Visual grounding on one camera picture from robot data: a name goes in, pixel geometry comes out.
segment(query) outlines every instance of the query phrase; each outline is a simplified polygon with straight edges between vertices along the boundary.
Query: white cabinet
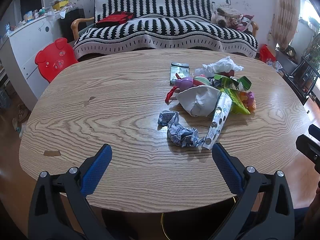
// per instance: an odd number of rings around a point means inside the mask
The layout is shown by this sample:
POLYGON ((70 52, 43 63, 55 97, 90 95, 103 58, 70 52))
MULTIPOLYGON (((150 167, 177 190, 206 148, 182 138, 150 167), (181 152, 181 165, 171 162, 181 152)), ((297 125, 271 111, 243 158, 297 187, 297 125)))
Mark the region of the white cabinet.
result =
POLYGON ((36 54, 61 37, 57 19, 43 16, 12 32, 0 48, 0 59, 8 78, 29 110, 49 84, 35 64, 36 54))

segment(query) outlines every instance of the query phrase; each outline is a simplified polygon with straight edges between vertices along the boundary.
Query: red bag on floor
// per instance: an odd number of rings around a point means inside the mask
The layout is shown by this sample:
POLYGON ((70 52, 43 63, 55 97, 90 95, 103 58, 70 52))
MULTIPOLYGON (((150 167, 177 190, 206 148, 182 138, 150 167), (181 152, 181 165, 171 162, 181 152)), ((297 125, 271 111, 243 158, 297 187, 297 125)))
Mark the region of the red bag on floor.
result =
POLYGON ((260 49, 260 60, 264 63, 267 63, 268 59, 271 59, 272 62, 276 61, 276 54, 273 55, 275 52, 271 52, 267 46, 267 44, 263 44, 263 46, 260 49))
POLYGON ((134 14, 130 12, 114 12, 113 14, 110 14, 106 18, 98 21, 96 23, 97 28, 104 28, 104 27, 110 27, 115 25, 124 24, 127 21, 133 19, 134 14))

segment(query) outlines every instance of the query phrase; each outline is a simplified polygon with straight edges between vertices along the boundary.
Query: green wrapper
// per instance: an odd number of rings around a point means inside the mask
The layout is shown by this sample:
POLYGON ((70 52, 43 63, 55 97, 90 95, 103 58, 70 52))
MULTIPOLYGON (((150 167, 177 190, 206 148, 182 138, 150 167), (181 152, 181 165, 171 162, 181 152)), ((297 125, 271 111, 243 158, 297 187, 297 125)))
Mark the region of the green wrapper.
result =
POLYGON ((251 81, 246 76, 242 76, 241 78, 236 79, 235 77, 226 77, 219 74, 215 74, 213 79, 214 80, 221 79, 221 87, 223 88, 229 88, 229 89, 240 90, 240 91, 243 91, 242 88, 245 91, 248 91, 252 85, 251 81))
POLYGON ((236 90, 229 88, 219 88, 221 92, 225 92, 230 96, 232 100, 231 112, 235 114, 250 114, 249 110, 245 108, 242 101, 240 100, 236 90))

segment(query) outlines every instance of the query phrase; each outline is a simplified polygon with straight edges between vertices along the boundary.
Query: crumpled paper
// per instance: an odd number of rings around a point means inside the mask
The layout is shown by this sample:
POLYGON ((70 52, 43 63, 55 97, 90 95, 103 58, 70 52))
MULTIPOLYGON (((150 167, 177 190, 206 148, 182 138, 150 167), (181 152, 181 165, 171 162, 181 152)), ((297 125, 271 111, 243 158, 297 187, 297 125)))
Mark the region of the crumpled paper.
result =
POLYGON ((216 63, 211 63, 209 65, 202 64, 202 68, 197 68, 195 70, 194 76, 205 75, 205 77, 212 77, 214 74, 221 72, 228 73, 230 70, 241 71, 242 66, 238 66, 230 56, 220 59, 216 63))
POLYGON ((204 138, 199 139, 197 129, 186 128, 179 124, 179 113, 176 111, 162 111, 159 114, 158 125, 168 126, 167 136, 177 146, 197 147, 204 141, 204 138))
POLYGON ((202 145, 203 148, 206 148, 209 150, 212 149, 213 145, 217 141, 218 136, 221 133, 223 124, 225 123, 228 117, 228 114, 231 109, 231 105, 232 105, 232 100, 230 96, 222 92, 217 102, 217 107, 214 111, 212 123, 208 130, 207 136, 204 139, 204 143, 202 145))
POLYGON ((220 91, 212 86, 189 88, 176 95, 184 110, 191 116, 208 116, 215 108, 220 91))

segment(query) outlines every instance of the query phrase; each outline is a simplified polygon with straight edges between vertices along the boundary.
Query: snack wrapper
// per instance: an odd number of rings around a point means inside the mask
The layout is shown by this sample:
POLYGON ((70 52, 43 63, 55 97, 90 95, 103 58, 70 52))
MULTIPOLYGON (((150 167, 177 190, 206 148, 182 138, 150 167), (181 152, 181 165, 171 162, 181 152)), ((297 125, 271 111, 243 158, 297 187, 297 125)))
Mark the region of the snack wrapper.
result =
POLYGON ((235 77, 226 77, 215 74, 213 77, 209 77, 208 79, 210 85, 213 87, 230 88, 239 91, 247 91, 252 85, 251 81, 246 76, 236 79, 235 77))
POLYGON ((213 119, 204 139, 203 148, 211 150, 215 144, 219 134, 221 133, 223 124, 225 123, 228 114, 231 110, 232 100, 230 96, 222 92, 214 110, 213 119))
POLYGON ((221 92, 225 92, 232 100, 231 112, 234 114, 250 114, 249 110, 243 105, 236 90, 220 88, 221 92))

